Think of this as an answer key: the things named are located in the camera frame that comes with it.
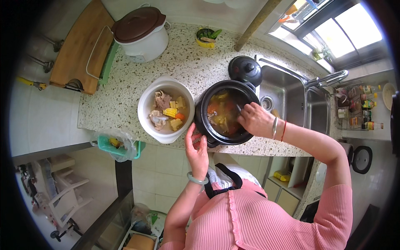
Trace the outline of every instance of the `black clay pot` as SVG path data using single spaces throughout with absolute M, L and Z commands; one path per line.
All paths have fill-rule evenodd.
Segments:
M 227 137 L 218 133 L 211 126 L 207 118 L 207 106 L 211 97 L 221 90 L 232 90 L 240 95 L 243 105 L 251 102 L 260 104 L 260 101 L 254 92 L 255 89 L 256 88 L 249 82 L 242 83 L 235 80 L 225 80 L 217 82 L 201 94 L 199 101 L 196 104 L 194 122 L 199 132 L 207 136 L 207 146 L 209 148 L 215 148 L 220 144 L 239 145 L 247 142 L 253 137 L 252 134 L 244 129 L 242 129 L 241 132 L 232 135 L 231 137 Z

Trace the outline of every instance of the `green chili pepper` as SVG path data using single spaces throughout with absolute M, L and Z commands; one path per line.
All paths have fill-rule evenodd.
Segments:
M 212 33 L 208 36 L 208 38 L 215 39 L 217 36 L 222 32 L 222 30 L 217 30 L 216 32 Z

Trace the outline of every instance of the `window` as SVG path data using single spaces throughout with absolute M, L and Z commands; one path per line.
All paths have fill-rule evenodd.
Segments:
M 312 50 L 310 56 L 315 60 L 325 57 L 335 70 L 372 62 L 385 54 L 376 24 L 360 3 L 350 0 L 297 0 L 270 34 L 285 41 L 295 37 Z

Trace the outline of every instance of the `white ceramic pot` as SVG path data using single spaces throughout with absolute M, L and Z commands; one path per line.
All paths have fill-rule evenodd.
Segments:
M 117 40 L 115 42 L 122 46 L 126 56 L 132 62 L 154 60 L 164 52 L 168 45 L 168 34 L 164 28 L 165 22 L 140 40 L 130 43 L 121 43 Z
M 177 131 L 157 131 L 150 120 L 149 114 L 154 110 L 154 93 L 164 90 L 182 96 L 186 101 L 186 108 L 189 108 L 189 115 L 185 124 Z M 183 132 L 185 132 L 193 121 L 194 117 L 194 98 L 189 89 L 172 77 L 161 76 L 156 79 L 143 92 L 138 103 L 138 118 L 143 129 L 157 141 L 163 144 L 173 143 Z

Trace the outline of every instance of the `faucet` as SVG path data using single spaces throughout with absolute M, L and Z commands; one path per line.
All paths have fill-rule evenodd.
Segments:
M 315 78 L 312 80 L 308 80 L 306 82 L 306 88 L 311 88 L 313 86 L 330 86 L 332 84 L 335 84 L 341 80 L 343 80 L 344 78 L 346 78 L 349 75 L 349 72 L 347 70 L 341 70 L 332 74 L 329 74 L 327 76 L 324 76 L 322 78 Z

